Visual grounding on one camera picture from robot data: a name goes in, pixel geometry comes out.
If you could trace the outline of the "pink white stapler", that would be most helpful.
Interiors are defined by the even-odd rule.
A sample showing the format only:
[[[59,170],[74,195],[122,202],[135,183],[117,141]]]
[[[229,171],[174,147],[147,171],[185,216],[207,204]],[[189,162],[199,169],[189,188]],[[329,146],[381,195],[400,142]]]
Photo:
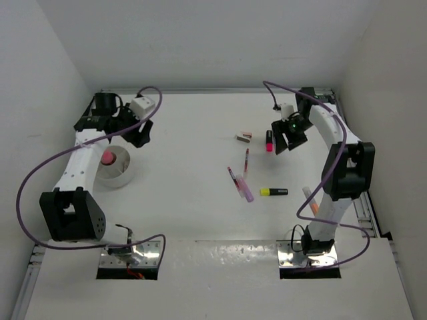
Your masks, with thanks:
[[[252,133],[250,132],[239,132],[236,134],[235,138],[238,141],[244,142],[244,143],[250,143],[252,141]]]

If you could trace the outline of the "purple clear highlighter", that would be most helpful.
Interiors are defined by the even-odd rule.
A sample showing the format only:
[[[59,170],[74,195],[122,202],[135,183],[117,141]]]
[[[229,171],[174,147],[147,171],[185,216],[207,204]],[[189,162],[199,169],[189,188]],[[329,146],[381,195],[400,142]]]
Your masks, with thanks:
[[[254,196],[252,195],[252,192],[250,191],[250,188],[248,187],[246,180],[243,178],[242,175],[237,175],[236,180],[238,182],[238,185],[240,186],[240,189],[242,190],[244,197],[246,198],[246,201],[248,203],[251,203],[254,201]]]

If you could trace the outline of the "orange clear highlighter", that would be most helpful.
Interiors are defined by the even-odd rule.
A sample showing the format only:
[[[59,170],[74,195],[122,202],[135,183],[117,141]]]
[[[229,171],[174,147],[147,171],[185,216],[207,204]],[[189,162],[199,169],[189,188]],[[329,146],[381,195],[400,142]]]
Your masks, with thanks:
[[[311,192],[309,187],[303,187],[302,191],[303,191],[306,199],[309,199],[312,196],[312,192]],[[312,210],[313,215],[316,216],[318,213],[319,207],[318,207],[316,200],[313,197],[311,198],[311,200],[309,202],[309,206],[310,206],[310,209]]]

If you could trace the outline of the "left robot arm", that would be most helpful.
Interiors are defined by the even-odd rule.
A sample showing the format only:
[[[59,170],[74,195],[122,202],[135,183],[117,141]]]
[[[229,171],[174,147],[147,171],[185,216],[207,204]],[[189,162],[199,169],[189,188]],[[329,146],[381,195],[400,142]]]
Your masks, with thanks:
[[[129,181],[130,156],[109,149],[109,134],[119,132],[136,148],[149,143],[153,126],[147,117],[155,102],[139,94],[123,103],[115,93],[96,93],[83,115],[73,126],[76,150],[53,190],[41,194],[39,204],[56,242],[87,242],[94,245],[125,245],[131,231],[107,221],[93,197],[97,174],[109,173],[109,180]]]

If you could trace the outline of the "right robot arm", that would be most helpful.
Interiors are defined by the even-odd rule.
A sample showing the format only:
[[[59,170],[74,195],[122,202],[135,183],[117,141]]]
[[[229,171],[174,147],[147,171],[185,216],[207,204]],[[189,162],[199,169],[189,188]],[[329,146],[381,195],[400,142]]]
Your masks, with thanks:
[[[291,151],[307,142],[306,131],[315,128],[329,153],[316,191],[323,197],[315,217],[307,218],[301,238],[304,255],[328,252],[347,208],[367,192],[372,180],[375,146],[357,137],[338,114],[330,96],[318,96],[312,87],[295,91],[296,106],[282,106],[281,118],[272,123],[275,152]]]

